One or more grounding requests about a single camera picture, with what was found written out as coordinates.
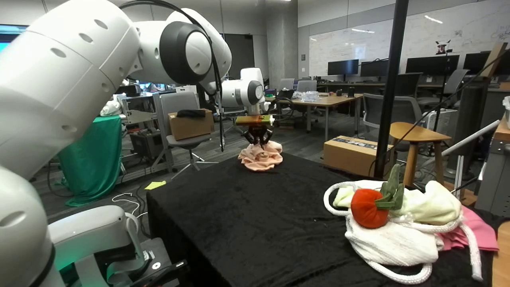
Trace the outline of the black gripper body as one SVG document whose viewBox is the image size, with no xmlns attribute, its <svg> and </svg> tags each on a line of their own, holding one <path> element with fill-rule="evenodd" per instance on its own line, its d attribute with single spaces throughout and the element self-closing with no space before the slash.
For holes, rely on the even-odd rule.
<svg viewBox="0 0 510 287">
<path fill-rule="evenodd" d="M 270 130 L 266 126 L 250 126 L 247 130 L 247 133 L 252 134 L 254 138 L 257 138 L 258 142 L 263 138 L 263 134 L 268 133 L 268 131 Z"/>
</svg>

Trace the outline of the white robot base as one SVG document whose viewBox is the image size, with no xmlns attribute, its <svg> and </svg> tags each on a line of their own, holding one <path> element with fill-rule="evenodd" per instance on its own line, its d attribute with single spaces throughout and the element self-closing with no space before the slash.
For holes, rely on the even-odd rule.
<svg viewBox="0 0 510 287">
<path fill-rule="evenodd" d="M 67 287 L 180 287 L 160 238 L 142 240 L 139 222 L 120 206 L 101 206 L 50 225 L 54 265 Z"/>
</svg>

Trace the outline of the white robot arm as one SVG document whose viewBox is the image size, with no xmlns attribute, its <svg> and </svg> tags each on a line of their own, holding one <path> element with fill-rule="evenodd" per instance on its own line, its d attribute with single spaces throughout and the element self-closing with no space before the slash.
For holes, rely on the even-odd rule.
<svg viewBox="0 0 510 287">
<path fill-rule="evenodd" d="M 118 206 L 93 208 L 54 224 L 31 184 L 61 150 L 83 138 L 128 77 L 198 85 L 262 112 L 263 77 L 228 79 L 231 52 L 192 8 L 134 23 L 110 0 L 67 0 L 35 20 L 0 55 L 0 287 L 150 284 L 155 257 L 134 219 Z"/>
</svg>

